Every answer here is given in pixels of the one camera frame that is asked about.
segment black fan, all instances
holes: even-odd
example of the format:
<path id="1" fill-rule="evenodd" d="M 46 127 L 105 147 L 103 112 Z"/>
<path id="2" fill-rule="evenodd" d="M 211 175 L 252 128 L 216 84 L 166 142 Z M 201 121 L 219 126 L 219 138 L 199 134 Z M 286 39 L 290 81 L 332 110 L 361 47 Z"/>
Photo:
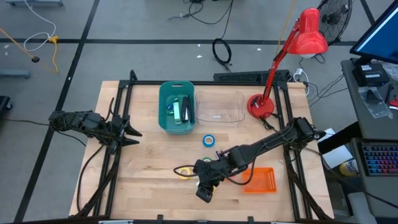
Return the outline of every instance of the black fan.
<path id="1" fill-rule="evenodd" d="M 352 7 L 352 0 L 323 0 L 318 6 L 319 32 L 326 38 L 328 45 L 340 41 L 351 17 Z"/>

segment small black box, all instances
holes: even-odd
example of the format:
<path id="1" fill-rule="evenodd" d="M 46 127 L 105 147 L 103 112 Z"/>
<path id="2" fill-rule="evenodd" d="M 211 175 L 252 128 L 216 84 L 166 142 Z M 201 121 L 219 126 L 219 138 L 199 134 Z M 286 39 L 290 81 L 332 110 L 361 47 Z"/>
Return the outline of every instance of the small black box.
<path id="1" fill-rule="evenodd" d="M 390 81 L 380 63 L 356 65 L 353 74 L 359 86 L 383 86 Z"/>

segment white cable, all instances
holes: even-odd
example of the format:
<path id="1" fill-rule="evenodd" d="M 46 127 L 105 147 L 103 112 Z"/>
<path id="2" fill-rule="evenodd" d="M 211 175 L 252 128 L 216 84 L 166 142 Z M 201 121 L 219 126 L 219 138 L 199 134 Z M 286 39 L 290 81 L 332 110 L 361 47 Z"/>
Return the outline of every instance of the white cable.
<path id="1" fill-rule="evenodd" d="M 49 24 L 51 24 L 51 25 L 54 26 L 54 31 L 52 32 L 51 35 L 50 35 L 49 33 L 47 33 L 47 32 L 39 32 L 39 33 L 37 33 L 37 34 L 32 35 L 31 37 L 29 37 L 28 39 L 26 39 L 26 40 L 24 41 L 24 49 L 25 49 L 26 51 L 28 51 L 28 52 L 33 52 L 33 51 L 38 50 L 39 48 L 41 48 L 47 41 L 49 41 L 49 39 L 50 39 L 51 37 L 54 36 L 55 30 L 57 30 L 57 26 L 56 26 L 53 22 L 44 19 L 43 17 L 41 17 L 40 15 L 38 15 L 35 11 L 33 11 L 33 9 L 28 5 L 28 3 L 27 3 L 26 0 L 24 0 L 24 2 L 25 2 L 25 4 L 26 4 L 26 6 L 27 6 L 37 17 L 41 18 L 41 19 L 44 20 L 45 22 L 48 22 Z M 40 44 L 38 47 L 36 47 L 35 49 L 33 49 L 33 50 L 28 50 L 28 49 L 26 48 L 26 43 L 27 43 L 30 39 L 32 39 L 33 37 L 36 37 L 36 36 L 41 35 L 41 34 L 47 35 L 47 39 L 46 39 L 42 44 Z"/>
<path id="2" fill-rule="evenodd" d="M 304 74 L 304 75 L 305 75 L 305 79 L 307 80 L 306 82 L 309 83 L 310 80 L 308 79 L 308 75 L 307 75 L 307 74 L 304 72 L 304 70 L 302 70 L 301 68 L 298 68 L 298 69 L 296 70 L 296 72 L 295 72 L 294 75 L 293 75 L 293 80 L 294 80 L 295 82 L 299 82 L 299 81 L 300 81 L 300 76 L 301 76 L 301 74 Z M 308 96 L 309 93 L 310 93 L 310 88 L 307 87 L 307 91 L 306 91 L 305 95 Z"/>

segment red lamp shade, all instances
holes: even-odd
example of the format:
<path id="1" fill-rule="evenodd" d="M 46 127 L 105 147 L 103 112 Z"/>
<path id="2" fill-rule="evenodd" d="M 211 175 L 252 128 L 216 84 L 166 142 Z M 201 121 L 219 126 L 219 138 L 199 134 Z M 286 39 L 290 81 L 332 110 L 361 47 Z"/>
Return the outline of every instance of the red lamp shade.
<path id="1" fill-rule="evenodd" d="M 319 11 L 306 9 L 301 13 L 298 34 L 287 50 L 290 54 L 320 54 L 328 50 L 328 43 L 319 33 Z"/>

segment blue tape roll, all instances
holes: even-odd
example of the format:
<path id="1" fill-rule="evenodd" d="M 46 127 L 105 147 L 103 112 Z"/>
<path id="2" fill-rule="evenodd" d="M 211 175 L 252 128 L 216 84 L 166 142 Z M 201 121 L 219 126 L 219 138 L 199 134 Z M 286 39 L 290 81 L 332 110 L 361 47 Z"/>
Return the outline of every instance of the blue tape roll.
<path id="1" fill-rule="evenodd" d="M 215 143 L 216 143 L 216 139 L 211 134 L 207 134 L 207 135 L 205 135 L 205 137 L 203 137 L 203 145 L 205 145 L 206 147 L 212 147 L 212 146 L 214 146 Z"/>

